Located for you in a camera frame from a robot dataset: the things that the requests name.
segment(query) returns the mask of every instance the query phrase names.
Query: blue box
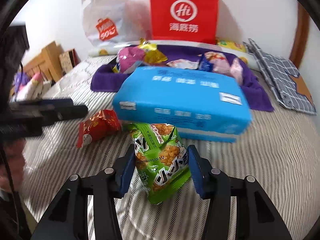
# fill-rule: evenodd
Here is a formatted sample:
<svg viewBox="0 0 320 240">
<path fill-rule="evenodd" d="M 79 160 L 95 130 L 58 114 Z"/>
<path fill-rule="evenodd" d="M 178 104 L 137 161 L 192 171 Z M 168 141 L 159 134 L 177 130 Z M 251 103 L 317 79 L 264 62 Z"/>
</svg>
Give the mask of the blue box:
<svg viewBox="0 0 320 240">
<path fill-rule="evenodd" d="M 120 120 L 169 123 L 182 138 L 234 142 L 251 122 L 234 78 L 169 67 L 139 67 L 113 99 Z"/>
</svg>

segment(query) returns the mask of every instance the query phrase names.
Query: white circle logo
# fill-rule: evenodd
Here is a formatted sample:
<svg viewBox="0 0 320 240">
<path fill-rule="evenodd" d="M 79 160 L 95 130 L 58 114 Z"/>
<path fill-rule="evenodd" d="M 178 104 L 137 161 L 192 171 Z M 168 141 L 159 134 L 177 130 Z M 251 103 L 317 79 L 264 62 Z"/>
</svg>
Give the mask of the white circle logo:
<svg viewBox="0 0 320 240">
<path fill-rule="evenodd" d="M 171 5 L 170 13 L 171 16 L 179 22 L 189 22 L 197 16 L 198 9 L 197 6 L 190 0 L 177 0 Z"/>
</svg>

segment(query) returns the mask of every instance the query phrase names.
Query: white wall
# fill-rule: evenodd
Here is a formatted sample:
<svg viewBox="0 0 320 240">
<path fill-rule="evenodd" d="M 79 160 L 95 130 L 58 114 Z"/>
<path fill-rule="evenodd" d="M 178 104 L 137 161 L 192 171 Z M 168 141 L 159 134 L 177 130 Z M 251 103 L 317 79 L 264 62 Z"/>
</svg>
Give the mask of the white wall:
<svg viewBox="0 0 320 240">
<path fill-rule="evenodd" d="M 149 0 L 133 1 L 148 9 Z M 265 51 L 288 57 L 296 19 L 296 0 L 220 0 L 217 36 L 253 38 Z M 75 48 L 81 60 L 92 47 L 82 29 L 81 0 L 29 0 L 14 22 L 27 26 L 30 51 L 24 64 L 53 40 L 65 50 Z"/>
<path fill-rule="evenodd" d="M 320 31 L 313 20 L 310 21 L 310 30 L 306 50 L 300 64 L 299 72 L 306 83 L 318 115 L 313 117 L 318 133 L 320 134 Z"/>
</svg>

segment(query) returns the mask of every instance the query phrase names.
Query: wire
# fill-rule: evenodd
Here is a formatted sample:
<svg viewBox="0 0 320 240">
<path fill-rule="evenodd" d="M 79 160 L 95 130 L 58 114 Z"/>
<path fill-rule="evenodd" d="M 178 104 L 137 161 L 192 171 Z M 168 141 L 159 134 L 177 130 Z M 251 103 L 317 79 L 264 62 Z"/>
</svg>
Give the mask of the wire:
<svg viewBox="0 0 320 240">
<path fill-rule="evenodd" d="M 15 97 L 14 97 L 14 101 L 17 101 L 17 96 L 18 96 L 18 92 L 19 92 L 19 87 L 20 87 L 21 82 L 22 82 L 22 74 L 23 74 L 23 65 L 22 65 L 22 62 L 20 62 L 20 67 L 21 67 L 21 77 L 20 77 L 20 80 L 19 80 L 19 85 L 18 85 L 17 93 L 15 94 Z"/>
<path fill-rule="evenodd" d="M 18 216 L 18 208 L 17 208 L 17 202 L 18 202 L 17 197 L 16 197 L 16 194 L 17 194 L 17 193 L 14 191 L 14 185 L 13 185 L 13 181 L 12 181 L 12 175 L 11 175 L 10 167 L 9 167 L 9 164 L 8 164 L 8 161 L 7 161 L 7 157 L 6 157 L 5 152 L 4 152 L 4 149 L 3 149 L 3 144 L 2 144 L 2 142 L 0 142 L 0 155 L 1 155 L 2 161 L 3 161 L 3 163 L 4 163 L 5 169 L 6 169 L 6 171 L 7 171 L 7 174 L 8 174 L 10 189 L 11 189 L 11 192 L 12 192 L 14 209 L 15 209 L 15 212 L 16 212 L 17 234 L 19 234 L 20 226 L 19 226 L 19 216 Z"/>
</svg>

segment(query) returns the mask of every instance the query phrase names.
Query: human hand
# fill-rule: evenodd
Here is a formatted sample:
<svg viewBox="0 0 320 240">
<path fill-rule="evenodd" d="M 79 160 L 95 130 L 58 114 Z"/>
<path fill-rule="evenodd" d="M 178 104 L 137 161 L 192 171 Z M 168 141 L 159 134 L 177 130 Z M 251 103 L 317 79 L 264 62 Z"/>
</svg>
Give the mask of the human hand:
<svg viewBox="0 0 320 240">
<path fill-rule="evenodd" d="M 23 167 L 25 165 L 25 160 L 22 155 L 22 151 L 25 143 L 25 139 L 19 139 L 3 147 L 7 157 L 15 191 L 20 188 L 23 180 Z M 0 165 L 0 188 L 6 192 L 11 192 L 9 179 L 4 163 Z"/>
</svg>

